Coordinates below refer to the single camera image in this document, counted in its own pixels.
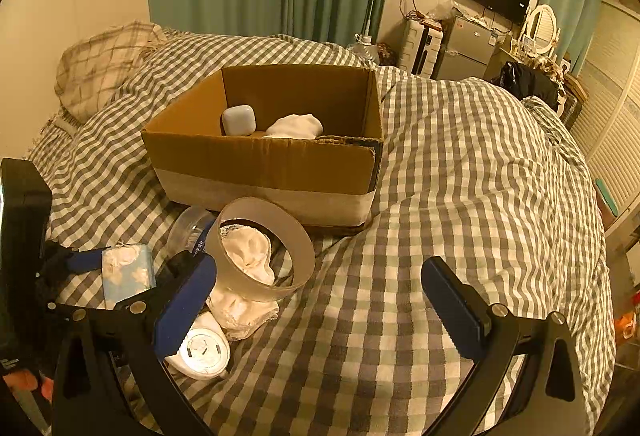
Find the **white round device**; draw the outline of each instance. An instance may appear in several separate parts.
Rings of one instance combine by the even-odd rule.
[[[231,356],[229,343],[210,312],[200,315],[175,355],[166,360],[186,376],[209,380],[222,374]]]

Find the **screw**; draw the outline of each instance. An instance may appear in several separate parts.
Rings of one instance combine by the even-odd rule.
[[[509,313],[507,307],[504,304],[499,303],[492,305],[491,311],[496,317],[507,317],[507,314]]]
[[[76,311],[74,311],[74,314],[71,315],[71,318],[74,321],[81,321],[85,317],[86,317],[86,311],[84,311],[82,308],[78,308]]]
[[[144,301],[135,301],[131,306],[129,306],[129,311],[131,313],[142,313],[144,310],[146,310],[146,304]]]
[[[551,312],[551,320],[556,324],[564,324],[564,315],[562,315],[559,311]]]

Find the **cardboard box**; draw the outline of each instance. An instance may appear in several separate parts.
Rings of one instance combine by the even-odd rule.
[[[316,140],[225,136],[224,109],[255,112],[257,131],[296,113],[324,127]],[[219,211],[242,196],[268,199],[303,225],[363,227],[378,182],[382,125],[375,72],[330,65],[223,68],[142,131],[169,199]]]

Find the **checkered bedspread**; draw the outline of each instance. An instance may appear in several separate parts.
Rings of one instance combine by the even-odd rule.
[[[140,129],[154,114],[222,66],[365,63],[286,36],[167,36],[73,139],[52,121],[29,156],[53,191],[51,238],[78,249],[148,243],[156,269],[184,207],[165,197],[146,156]],[[421,264],[439,255],[488,302],[566,315],[593,430],[614,343],[602,223],[575,142],[535,98],[519,103],[477,79],[377,70],[386,139],[369,227],[315,239],[315,276],[234,347],[229,376],[182,376],[180,389],[221,436],[422,434],[471,366],[422,293]],[[61,300],[97,307],[101,284],[99,273],[77,276]],[[142,402],[137,414],[153,423]]]

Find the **white circular lid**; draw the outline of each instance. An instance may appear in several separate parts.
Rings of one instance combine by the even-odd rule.
[[[203,378],[218,376],[225,370],[230,357],[222,336],[208,328],[190,330],[178,354],[188,368]]]

